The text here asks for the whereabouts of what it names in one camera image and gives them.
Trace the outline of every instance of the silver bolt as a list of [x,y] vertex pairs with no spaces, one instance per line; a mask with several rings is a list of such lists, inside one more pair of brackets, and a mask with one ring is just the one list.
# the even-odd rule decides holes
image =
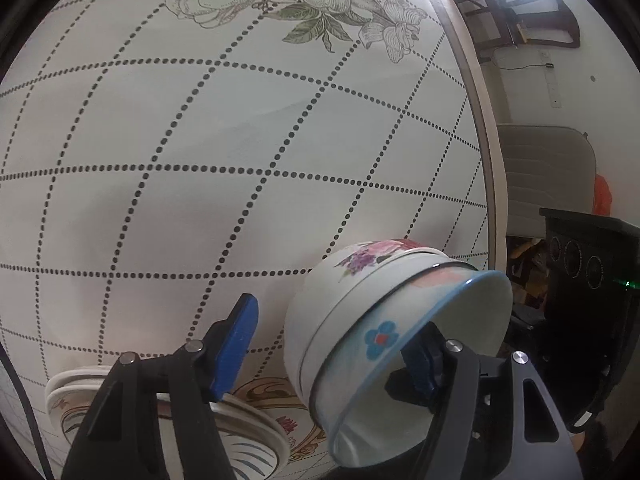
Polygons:
[[444,345],[447,347],[447,350],[450,352],[460,352],[464,347],[460,341],[456,341],[455,339],[449,339]]
[[184,344],[184,349],[187,352],[199,352],[204,348],[204,344],[199,339],[192,339]]
[[118,359],[121,365],[130,365],[136,360],[136,355],[133,352],[124,352]]
[[520,352],[519,350],[511,354],[511,357],[513,357],[513,360],[516,361],[519,365],[523,365],[529,362],[529,356],[524,352]]

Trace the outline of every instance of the chair backrest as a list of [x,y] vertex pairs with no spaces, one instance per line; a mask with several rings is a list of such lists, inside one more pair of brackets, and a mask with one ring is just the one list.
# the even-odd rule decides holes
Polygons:
[[509,200],[507,234],[545,237],[547,207],[590,213],[596,159],[587,139],[564,126],[498,124]]

